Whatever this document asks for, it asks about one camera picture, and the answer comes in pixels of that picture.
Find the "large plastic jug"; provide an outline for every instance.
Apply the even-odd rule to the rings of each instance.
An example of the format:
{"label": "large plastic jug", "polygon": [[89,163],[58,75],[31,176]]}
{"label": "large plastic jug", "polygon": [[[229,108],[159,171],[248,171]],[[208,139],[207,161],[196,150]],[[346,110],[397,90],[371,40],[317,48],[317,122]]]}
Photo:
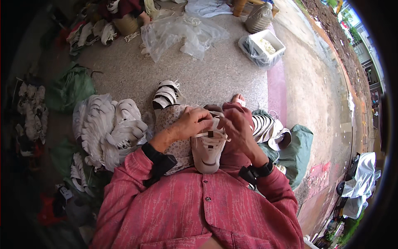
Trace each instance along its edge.
{"label": "large plastic jug", "polygon": [[272,21],[272,4],[265,2],[255,5],[250,12],[245,24],[250,33],[257,33],[266,30]]}

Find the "hand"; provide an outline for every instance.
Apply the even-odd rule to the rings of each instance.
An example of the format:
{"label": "hand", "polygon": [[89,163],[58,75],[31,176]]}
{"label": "hand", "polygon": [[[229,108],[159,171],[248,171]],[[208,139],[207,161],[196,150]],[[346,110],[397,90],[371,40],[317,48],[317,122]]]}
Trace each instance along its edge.
{"label": "hand", "polygon": [[266,154],[261,150],[253,138],[253,131],[249,121],[237,109],[224,111],[224,118],[220,118],[218,128],[223,127],[237,150],[243,152],[254,167],[261,167],[269,162]]}
{"label": "hand", "polygon": [[177,122],[156,134],[149,143],[163,153],[175,141],[189,139],[212,126],[213,118],[208,110],[187,106]]}

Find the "shoe logo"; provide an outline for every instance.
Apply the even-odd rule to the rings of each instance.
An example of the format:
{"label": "shoe logo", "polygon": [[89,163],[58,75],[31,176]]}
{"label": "shoe logo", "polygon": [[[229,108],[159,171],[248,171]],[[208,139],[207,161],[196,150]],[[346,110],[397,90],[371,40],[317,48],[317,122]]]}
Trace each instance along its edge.
{"label": "shoe logo", "polygon": [[207,165],[207,166],[214,166],[214,165],[216,165],[216,163],[214,162],[214,163],[212,163],[212,164],[208,164],[208,163],[205,163],[205,162],[203,162],[203,164],[204,165]]}

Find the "white styrofoam box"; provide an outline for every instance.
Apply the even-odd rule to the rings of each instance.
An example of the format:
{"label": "white styrofoam box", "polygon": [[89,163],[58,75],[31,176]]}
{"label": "white styrofoam box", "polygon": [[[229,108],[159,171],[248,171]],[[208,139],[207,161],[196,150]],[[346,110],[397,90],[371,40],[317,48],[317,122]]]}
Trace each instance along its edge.
{"label": "white styrofoam box", "polygon": [[[258,33],[249,35],[249,38],[253,41],[253,47],[254,49],[259,53],[265,53],[268,57],[268,59],[272,60],[274,57],[277,57],[281,54],[283,54],[286,50],[285,45],[274,35],[271,33],[271,31],[269,29],[260,31]],[[267,51],[265,51],[260,44],[258,43],[258,41],[263,38],[267,41],[269,41],[269,43],[271,43],[271,45],[273,46],[273,48],[276,50],[275,53],[273,54],[269,54]]]}

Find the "shirt placket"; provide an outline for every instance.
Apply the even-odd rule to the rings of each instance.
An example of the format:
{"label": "shirt placket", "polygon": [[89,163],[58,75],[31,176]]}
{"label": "shirt placket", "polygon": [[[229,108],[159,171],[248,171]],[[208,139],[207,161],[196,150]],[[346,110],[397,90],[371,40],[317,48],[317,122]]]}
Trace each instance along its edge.
{"label": "shirt placket", "polygon": [[216,220],[216,205],[217,200],[214,196],[214,175],[213,174],[203,174],[202,177],[202,187],[203,187],[203,208],[205,211],[206,222],[217,227]]}

